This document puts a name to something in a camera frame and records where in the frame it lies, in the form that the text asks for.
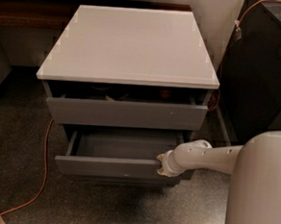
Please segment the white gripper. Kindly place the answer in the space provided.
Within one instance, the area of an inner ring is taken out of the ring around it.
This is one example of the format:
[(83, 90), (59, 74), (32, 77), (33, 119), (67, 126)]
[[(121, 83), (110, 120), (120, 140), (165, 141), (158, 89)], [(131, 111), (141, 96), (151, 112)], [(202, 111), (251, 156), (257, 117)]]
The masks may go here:
[(184, 167), (186, 156), (186, 154), (172, 150), (158, 155), (157, 160), (161, 161), (161, 168), (157, 170), (157, 173), (168, 178), (181, 175), (186, 171)]

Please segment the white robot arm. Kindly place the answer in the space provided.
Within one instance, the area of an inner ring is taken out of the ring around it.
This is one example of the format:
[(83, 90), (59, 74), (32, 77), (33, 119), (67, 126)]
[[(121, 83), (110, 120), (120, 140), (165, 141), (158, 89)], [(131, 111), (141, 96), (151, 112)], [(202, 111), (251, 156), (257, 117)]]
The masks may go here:
[(199, 168), (229, 174), (225, 224), (281, 224), (281, 131), (263, 132), (243, 146), (183, 143), (158, 160), (166, 177)]

